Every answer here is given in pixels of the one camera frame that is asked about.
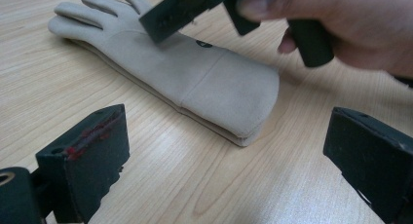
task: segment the black mechanical part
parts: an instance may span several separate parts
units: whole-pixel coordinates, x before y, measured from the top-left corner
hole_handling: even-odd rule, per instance
[[[202,12],[224,3],[233,24],[240,35],[246,35],[259,27],[237,12],[239,0],[164,0],[146,13],[140,22],[155,43],[161,43],[180,28],[192,22]],[[288,21],[292,37],[307,67],[327,64],[334,58],[329,34],[322,24],[313,19]]]
[[[88,223],[129,156],[125,106],[93,112],[36,154],[31,175],[1,170],[13,174],[0,180],[1,223],[45,223],[51,211],[59,223]]]
[[[335,107],[323,153],[384,222],[413,223],[413,138]]]

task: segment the leather glove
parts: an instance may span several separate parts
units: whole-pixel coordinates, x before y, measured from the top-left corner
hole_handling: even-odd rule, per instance
[[[139,18],[145,0],[61,3],[49,30],[100,56],[114,69],[240,146],[259,134],[277,100],[275,69],[175,33],[155,45]]]

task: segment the glove finger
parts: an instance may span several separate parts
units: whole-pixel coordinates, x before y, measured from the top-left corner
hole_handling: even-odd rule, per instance
[[[129,7],[129,5],[116,0],[82,0],[82,2],[90,8],[98,9],[115,17],[123,12],[126,7]]]
[[[97,35],[101,29],[88,24],[84,24],[76,19],[56,16],[48,24],[49,30],[57,36],[89,42]]]
[[[131,5],[134,7],[134,9],[139,15],[145,14],[152,8],[151,4],[149,4],[146,0],[126,0],[126,1],[131,3]]]
[[[76,19],[86,24],[99,28],[110,23],[113,16],[96,9],[74,3],[60,3],[55,7],[55,13],[59,16]]]

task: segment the wooden table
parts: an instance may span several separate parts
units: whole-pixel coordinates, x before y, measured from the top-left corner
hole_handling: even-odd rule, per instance
[[[298,54],[276,53],[284,21],[239,38],[218,7],[182,32],[281,75],[264,130],[241,148],[50,33],[47,22],[63,1],[80,3],[0,0],[0,168],[34,171],[34,154],[52,140],[95,110],[125,103],[131,157],[91,223],[381,223],[322,147],[334,106],[413,135],[413,92],[405,86],[338,61],[306,69]]]

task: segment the hand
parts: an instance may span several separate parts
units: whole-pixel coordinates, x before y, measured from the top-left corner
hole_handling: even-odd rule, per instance
[[[251,20],[318,19],[333,36],[334,54],[359,68],[413,77],[413,0],[243,0]],[[296,49],[287,29],[279,52]]]

